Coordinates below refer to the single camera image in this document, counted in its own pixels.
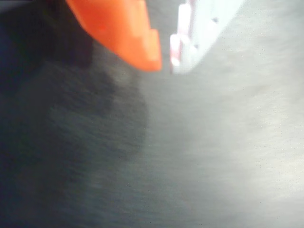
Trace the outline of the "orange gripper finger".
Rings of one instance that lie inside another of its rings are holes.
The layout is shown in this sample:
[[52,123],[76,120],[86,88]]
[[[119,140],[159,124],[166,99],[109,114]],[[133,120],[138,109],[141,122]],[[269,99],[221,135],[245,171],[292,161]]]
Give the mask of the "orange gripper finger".
[[118,57],[142,71],[159,71],[158,31],[143,0],[68,0],[81,27]]

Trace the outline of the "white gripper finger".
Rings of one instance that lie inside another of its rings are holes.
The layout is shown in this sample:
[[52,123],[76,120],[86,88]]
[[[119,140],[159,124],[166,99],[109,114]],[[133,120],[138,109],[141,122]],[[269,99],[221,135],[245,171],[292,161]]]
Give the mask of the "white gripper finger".
[[187,0],[178,9],[177,32],[170,36],[173,74],[194,69],[243,5],[243,0]]

